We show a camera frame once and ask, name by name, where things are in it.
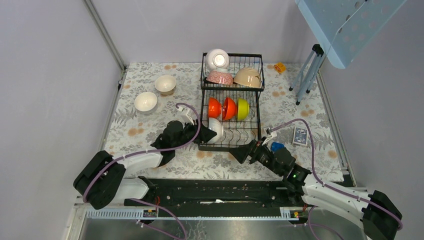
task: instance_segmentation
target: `pink bowl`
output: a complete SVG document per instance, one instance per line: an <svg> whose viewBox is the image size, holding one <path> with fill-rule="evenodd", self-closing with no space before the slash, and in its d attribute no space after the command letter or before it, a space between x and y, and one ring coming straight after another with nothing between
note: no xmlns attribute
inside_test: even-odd
<svg viewBox="0 0 424 240"><path fill-rule="evenodd" d="M219 70L210 71L206 80L215 84L226 84L226 85L233 84L233 76L228 72L219 71Z"/></svg>

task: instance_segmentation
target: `wall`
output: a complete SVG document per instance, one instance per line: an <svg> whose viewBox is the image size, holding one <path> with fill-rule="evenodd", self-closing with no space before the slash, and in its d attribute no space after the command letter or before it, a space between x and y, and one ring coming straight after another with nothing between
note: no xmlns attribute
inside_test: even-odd
<svg viewBox="0 0 424 240"><path fill-rule="evenodd" d="M317 43L294 0L93 3L127 63L198 63L213 48L300 63Z"/></svg>
<svg viewBox="0 0 424 240"><path fill-rule="evenodd" d="M1 240L62 237L119 75L81 0L1 1Z"/></svg>
<svg viewBox="0 0 424 240"><path fill-rule="evenodd" d="M356 179L403 213L400 240L423 231L423 8L407 1L347 69L321 68Z"/></svg>

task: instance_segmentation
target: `red bowl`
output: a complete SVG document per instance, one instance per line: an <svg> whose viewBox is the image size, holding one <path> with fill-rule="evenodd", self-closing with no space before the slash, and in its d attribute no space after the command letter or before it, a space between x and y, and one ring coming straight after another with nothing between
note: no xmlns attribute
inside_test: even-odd
<svg viewBox="0 0 424 240"><path fill-rule="evenodd" d="M229 97L224 101L224 107L222 109L222 120L230 120L237 113L236 103Z"/></svg>
<svg viewBox="0 0 424 240"><path fill-rule="evenodd" d="M209 118L218 118L221 115L221 103L213 97L209 98L207 115Z"/></svg>

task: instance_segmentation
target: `black wire rack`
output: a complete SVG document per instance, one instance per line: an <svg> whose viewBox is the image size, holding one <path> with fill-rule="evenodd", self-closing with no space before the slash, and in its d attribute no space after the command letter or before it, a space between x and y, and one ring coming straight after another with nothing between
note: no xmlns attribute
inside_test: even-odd
<svg viewBox="0 0 424 240"><path fill-rule="evenodd" d="M262 82L261 87L254 88L239 84L225 85L206 81L206 77L209 75L209 70L206 68L205 64L206 54L207 53L203 53L200 74L200 87L202 90L200 121L202 124L209 126L208 109L210 98L215 98L221 105L224 104L226 98L231 98L236 104L239 98L244 99L249 104L249 114L241 121L237 120L237 114L230 120L223 121L221 111L221 115L217 120L224 128L223 136L215 143L201 143L198 147L199 150L228 152L232 148L250 143L251 140L261 139L259 97L261 92L265 89L262 55L239 53L228 54L230 57L229 73L231 73L233 77L239 69L245 67L256 69L260 73L260 80Z"/></svg>
<svg viewBox="0 0 424 240"><path fill-rule="evenodd" d="M241 54L241 53L228 53L229 56L229 67L228 72L234 78L237 72L242 68L252 68L258 71L261 81L260 87L249 87L240 84L218 84L212 83L206 80L209 75L209 69L206 67L205 57L207 52L203 53L201 60L201 73L200 73L200 86L201 89L205 90L235 90L235 91L251 91L251 92L262 92L265 89L265 78L264 78L264 63L262 62L261 54Z"/></svg>

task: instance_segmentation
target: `tabletop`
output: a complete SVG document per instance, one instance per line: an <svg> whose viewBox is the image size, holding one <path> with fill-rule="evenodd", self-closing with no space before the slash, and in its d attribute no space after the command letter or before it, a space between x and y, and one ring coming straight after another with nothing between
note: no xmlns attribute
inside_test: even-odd
<svg viewBox="0 0 424 240"><path fill-rule="evenodd" d="M330 130L330 122L318 85L315 83L296 105L296 89L289 91L302 64L286 64L286 71L279 74L273 64L264 64L265 90L259 98L260 121L263 126L276 127L295 118L305 119L315 143L315 170L328 181L342 182L343 175L339 157ZM107 133L104 149L115 157L146 149L162 133L168 122L182 121L175 104L179 102L194 106L199 114L202 107L200 88L201 63L131 63ZM177 84L172 95L161 95L154 86L162 75L172 75ZM155 112L142 114L134 107L134 99L140 93L153 92L157 96ZM293 123L277 132L273 142L279 142L296 158L296 163L311 169L312 148L293 145ZM262 166L259 162L240 164L228 152L200 151L194 143L177 149L175 158L168 164L141 170L138 176L169 179L228 179L277 181L282 177Z"/></svg>

